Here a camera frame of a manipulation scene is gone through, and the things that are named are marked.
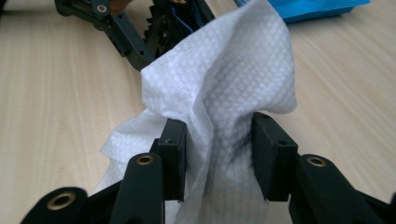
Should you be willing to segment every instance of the tabletop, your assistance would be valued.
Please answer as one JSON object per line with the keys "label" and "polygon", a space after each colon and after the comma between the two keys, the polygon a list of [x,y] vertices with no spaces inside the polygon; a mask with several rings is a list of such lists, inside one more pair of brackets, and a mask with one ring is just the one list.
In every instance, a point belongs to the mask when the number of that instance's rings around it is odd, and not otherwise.
{"label": "tabletop", "polygon": [[[232,0],[207,1],[216,16]],[[146,29],[150,1],[126,9]],[[301,154],[323,156],[358,190],[396,190],[396,2],[289,24],[298,106],[272,115]],[[48,192],[93,193],[112,129],[144,110],[141,76],[104,33],[52,1],[9,0],[0,20],[0,223],[18,223]],[[290,223],[271,203],[268,223]]]}

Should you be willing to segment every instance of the light wood surface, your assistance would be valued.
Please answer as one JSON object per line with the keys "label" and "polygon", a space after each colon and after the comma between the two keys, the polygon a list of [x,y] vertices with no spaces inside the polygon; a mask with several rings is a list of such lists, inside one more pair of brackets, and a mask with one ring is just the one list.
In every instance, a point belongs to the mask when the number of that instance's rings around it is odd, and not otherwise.
{"label": "light wood surface", "polygon": [[[232,0],[208,1],[215,14]],[[396,190],[396,2],[289,25],[298,108],[276,121],[302,154],[333,161],[352,185],[389,202]],[[145,29],[149,1],[127,14]],[[104,33],[53,2],[9,0],[0,23],[0,223],[18,223],[64,186],[92,193],[110,131],[144,109],[141,78]],[[272,203],[268,223],[290,223]]]}

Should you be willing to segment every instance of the crumpled towel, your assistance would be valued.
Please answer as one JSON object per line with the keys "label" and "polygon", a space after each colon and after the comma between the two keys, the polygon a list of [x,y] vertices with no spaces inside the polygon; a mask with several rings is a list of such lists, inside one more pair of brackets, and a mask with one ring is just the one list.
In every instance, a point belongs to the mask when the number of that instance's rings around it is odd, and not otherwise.
{"label": "crumpled towel", "polygon": [[288,29],[262,0],[217,18],[142,70],[147,109],[116,128],[102,152],[99,189],[122,179],[148,152],[166,119],[187,124],[184,203],[166,203],[166,223],[263,223],[267,204],[251,161],[255,111],[296,106]]}

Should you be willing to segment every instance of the paper towel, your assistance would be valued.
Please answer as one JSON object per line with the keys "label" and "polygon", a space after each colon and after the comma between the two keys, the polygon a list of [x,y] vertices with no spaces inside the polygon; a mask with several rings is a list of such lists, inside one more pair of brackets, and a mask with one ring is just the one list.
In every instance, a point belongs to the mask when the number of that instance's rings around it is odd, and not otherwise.
{"label": "paper towel", "polygon": [[251,118],[294,109],[293,71],[288,29],[266,1],[210,22],[142,70],[147,109],[108,137],[110,165],[98,188],[121,180],[166,119],[179,119],[188,128],[186,197],[166,203],[166,223],[263,223]]}

